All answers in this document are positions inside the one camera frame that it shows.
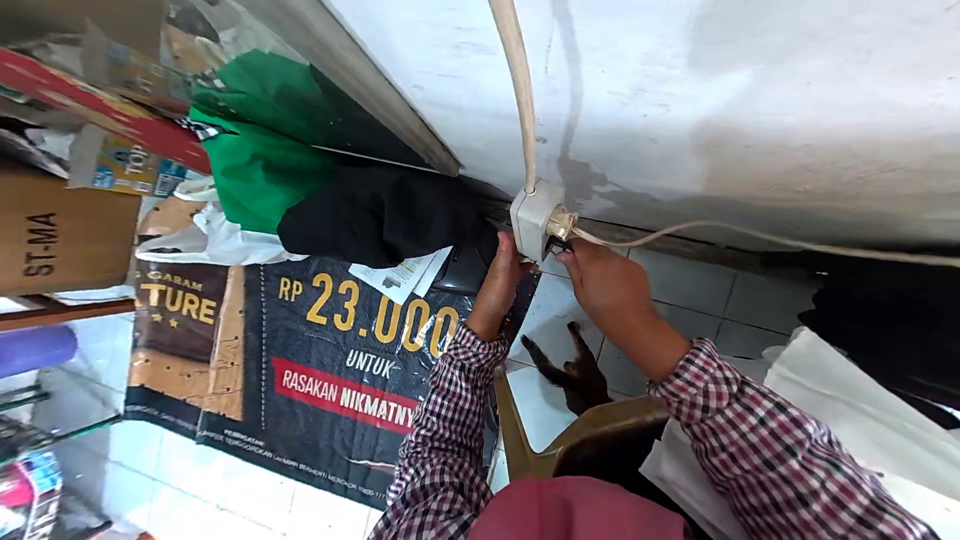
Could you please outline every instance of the purple object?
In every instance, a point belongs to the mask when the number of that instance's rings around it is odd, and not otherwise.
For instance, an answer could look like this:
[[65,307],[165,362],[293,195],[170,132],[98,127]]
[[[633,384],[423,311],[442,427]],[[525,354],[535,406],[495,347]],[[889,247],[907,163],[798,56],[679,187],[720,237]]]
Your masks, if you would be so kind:
[[0,379],[62,364],[77,353],[77,336],[66,325],[0,331]]

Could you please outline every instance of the white wall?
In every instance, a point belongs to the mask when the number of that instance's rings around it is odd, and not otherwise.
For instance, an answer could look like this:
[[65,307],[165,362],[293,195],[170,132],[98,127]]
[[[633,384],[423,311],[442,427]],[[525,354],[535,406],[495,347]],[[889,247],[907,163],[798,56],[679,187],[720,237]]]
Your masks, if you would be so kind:
[[[466,174],[520,190],[516,103],[485,0],[324,1]],[[583,215],[960,239],[958,0],[516,3],[538,173]]]

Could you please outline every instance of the person's left hand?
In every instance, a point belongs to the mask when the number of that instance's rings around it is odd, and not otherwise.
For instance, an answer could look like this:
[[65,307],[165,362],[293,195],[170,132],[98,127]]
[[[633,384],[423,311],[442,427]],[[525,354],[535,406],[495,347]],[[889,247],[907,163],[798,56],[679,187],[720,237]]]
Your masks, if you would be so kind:
[[523,256],[516,250],[513,233],[497,233],[497,238],[500,244],[496,247],[496,257],[465,323],[484,341],[494,341],[499,335],[503,317],[514,304],[520,278],[537,269],[534,262],[521,262]]

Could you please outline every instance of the wall outlet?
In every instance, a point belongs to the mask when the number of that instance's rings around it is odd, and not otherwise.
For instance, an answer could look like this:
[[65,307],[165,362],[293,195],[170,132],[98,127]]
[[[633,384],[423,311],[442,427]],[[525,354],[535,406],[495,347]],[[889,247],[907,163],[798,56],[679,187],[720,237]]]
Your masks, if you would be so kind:
[[516,248],[537,262],[546,258],[547,222],[557,206],[564,204],[564,188],[544,179],[537,180],[534,192],[520,193],[510,205]]

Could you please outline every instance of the white cable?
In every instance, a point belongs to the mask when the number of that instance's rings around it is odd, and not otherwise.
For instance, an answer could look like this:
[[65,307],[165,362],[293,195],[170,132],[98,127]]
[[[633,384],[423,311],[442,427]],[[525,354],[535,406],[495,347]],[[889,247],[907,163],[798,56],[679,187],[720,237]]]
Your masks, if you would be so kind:
[[507,54],[510,77],[514,80],[516,110],[520,115],[520,137],[523,141],[523,164],[526,167],[526,182],[523,190],[529,195],[537,182],[537,127],[534,115],[534,92],[530,83],[530,66],[523,47],[520,21],[516,18],[514,0],[490,0],[493,22]]
[[[530,82],[530,67],[527,65],[527,53],[523,47],[523,34],[520,32],[520,21],[516,16],[516,6],[514,0],[490,0],[490,8],[493,11],[493,21],[496,23],[496,31],[500,34],[500,41],[503,42],[503,50],[507,55],[507,65],[510,67],[510,77],[514,82],[514,93],[516,94],[516,109],[520,116],[520,135],[523,141],[523,163],[526,166],[526,182],[523,190],[527,194],[534,192],[534,186],[537,181],[537,128],[535,125],[536,116],[534,115],[534,96],[533,85]],[[610,246],[614,248],[632,248],[641,246],[664,236],[665,234],[675,233],[681,229],[689,227],[722,227],[739,233],[749,234],[777,242],[785,246],[830,253],[834,255],[844,255],[848,257],[873,258],[877,260],[892,260],[897,262],[913,262],[917,264],[928,264],[932,266],[953,266],[960,268],[960,258],[940,257],[936,255],[914,255],[908,253],[885,252],[878,250],[865,250],[859,248],[843,248],[839,246],[829,246],[826,244],[813,244],[802,242],[800,240],[791,240],[775,234],[761,233],[752,229],[745,229],[735,225],[719,223],[716,221],[691,221],[667,227],[662,231],[648,234],[639,240],[633,242],[608,242],[597,238],[579,227],[574,227],[571,235],[579,236],[586,241]]]
[[813,244],[810,242],[802,242],[801,240],[791,240],[790,238],[784,238],[783,236],[777,236],[775,234],[761,233],[760,231],[754,231],[752,229],[746,229],[743,227],[737,227],[735,225],[728,225],[726,223],[719,223],[716,221],[691,221],[689,223],[682,223],[680,225],[674,225],[673,227],[667,227],[661,231],[655,233],[647,234],[646,236],[634,240],[633,242],[608,242],[601,238],[597,238],[593,234],[590,234],[579,227],[573,228],[573,235],[579,236],[588,242],[594,244],[600,244],[602,246],[609,246],[612,248],[634,248],[636,246],[642,246],[647,242],[651,242],[664,236],[666,234],[675,233],[681,229],[687,229],[690,227],[722,227],[724,229],[730,229],[731,231],[737,231],[738,233],[749,234],[751,236],[756,236],[757,238],[762,238],[764,240],[769,240],[771,242],[777,242],[785,246],[790,246],[794,248],[800,248],[810,251],[818,251],[822,253],[830,253],[834,255],[844,255],[848,257],[859,257],[859,258],[874,258],[876,260],[892,260],[896,262],[912,262],[916,264],[927,264],[931,266],[953,266],[955,268],[960,268],[960,258],[956,257],[942,257],[937,255],[915,255],[909,253],[900,253],[900,252],[888,252],[888,251],[878,251],[878,250],[865,250],[860,248],[843,248],[839,246],[829,246],[826,244]]

